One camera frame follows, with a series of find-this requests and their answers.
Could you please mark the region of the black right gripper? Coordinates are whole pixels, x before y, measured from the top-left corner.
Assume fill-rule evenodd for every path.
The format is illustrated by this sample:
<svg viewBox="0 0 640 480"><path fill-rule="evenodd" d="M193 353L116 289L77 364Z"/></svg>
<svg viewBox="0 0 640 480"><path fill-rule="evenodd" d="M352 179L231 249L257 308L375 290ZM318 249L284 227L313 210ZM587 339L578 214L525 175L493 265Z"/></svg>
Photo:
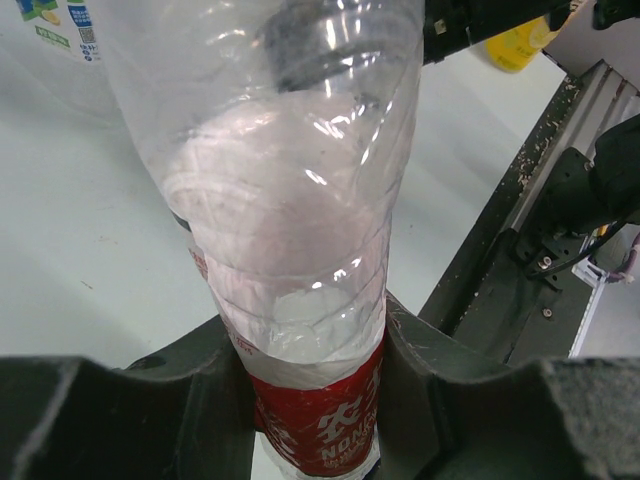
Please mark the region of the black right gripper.
<svg viewBox="0 0 640 480"><path fill-rule="evenodd" d="M425 65L539 17L556 31L571 13L570 0L432 0L424 3Z"/></svg>

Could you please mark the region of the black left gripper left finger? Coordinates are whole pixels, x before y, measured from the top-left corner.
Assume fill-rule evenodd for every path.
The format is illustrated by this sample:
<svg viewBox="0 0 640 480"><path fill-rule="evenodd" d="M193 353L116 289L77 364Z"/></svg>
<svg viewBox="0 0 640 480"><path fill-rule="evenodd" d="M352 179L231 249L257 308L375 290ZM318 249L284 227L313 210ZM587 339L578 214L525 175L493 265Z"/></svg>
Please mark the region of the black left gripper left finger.
<svg viewBox="0 0 640 480"><path fill-rule="evenodd" d="M247 479L254 397L213 318L125 369L1 361L5 479Z"/></svg>

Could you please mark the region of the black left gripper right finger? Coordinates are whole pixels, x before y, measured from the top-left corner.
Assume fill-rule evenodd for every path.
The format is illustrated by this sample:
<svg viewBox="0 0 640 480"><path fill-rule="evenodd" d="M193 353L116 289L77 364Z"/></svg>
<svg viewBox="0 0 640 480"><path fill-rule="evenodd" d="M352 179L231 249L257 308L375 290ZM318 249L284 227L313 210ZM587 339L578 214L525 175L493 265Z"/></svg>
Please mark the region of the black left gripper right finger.
<svg viewBox="0 0 640 480"><path fill-rule="evenodd" d="M635 479L639 362L511 368L386 300L383 479Z"/></svg>

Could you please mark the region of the red label water bottle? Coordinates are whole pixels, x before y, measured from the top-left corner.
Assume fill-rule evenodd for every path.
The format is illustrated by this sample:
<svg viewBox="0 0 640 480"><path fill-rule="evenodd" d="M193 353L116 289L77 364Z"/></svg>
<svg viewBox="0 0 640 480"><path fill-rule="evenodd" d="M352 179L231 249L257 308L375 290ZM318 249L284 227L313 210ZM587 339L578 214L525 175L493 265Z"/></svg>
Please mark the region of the red label water bottle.
<svg viewBox="0 0 640 480"><path fill-rule="evenodd" d="M291 479L378 461L391 211L420 1L93 1L114 95L187 223Z"/></svg>

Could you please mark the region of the blue white label water bottle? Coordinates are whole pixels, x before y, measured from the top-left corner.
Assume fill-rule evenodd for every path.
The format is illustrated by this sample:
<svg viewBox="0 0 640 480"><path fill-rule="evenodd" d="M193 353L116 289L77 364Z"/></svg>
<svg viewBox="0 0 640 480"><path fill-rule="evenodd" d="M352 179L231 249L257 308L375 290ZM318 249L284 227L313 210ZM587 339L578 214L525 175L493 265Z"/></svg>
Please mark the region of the blue white label water bottle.
<svg viewBox="0 0 640 480"><path fill-rule="evenodd" d="M86 2L3 1L1 48L71 109L121 119Z"/></svg>

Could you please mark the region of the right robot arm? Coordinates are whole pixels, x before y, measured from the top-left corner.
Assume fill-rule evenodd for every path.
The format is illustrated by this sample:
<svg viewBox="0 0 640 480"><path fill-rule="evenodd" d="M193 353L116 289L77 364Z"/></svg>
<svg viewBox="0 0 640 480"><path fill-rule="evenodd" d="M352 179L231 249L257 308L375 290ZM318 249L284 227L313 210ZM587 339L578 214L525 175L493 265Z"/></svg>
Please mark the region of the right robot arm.
<svg viewBox="0 0 640 480"><path fill-rule="evenodd" d="M440 62L538 17L557 31L571 13L569 1L427 1L423 63ZM535 220L545 220L538 236L588 234L605 224L609 229L572 258L529 271L529 279L551 279L595 253L622 227L639 223L639 117L600 135L589 165L589 170L563 177L541 192L532 213Z"/></svg>

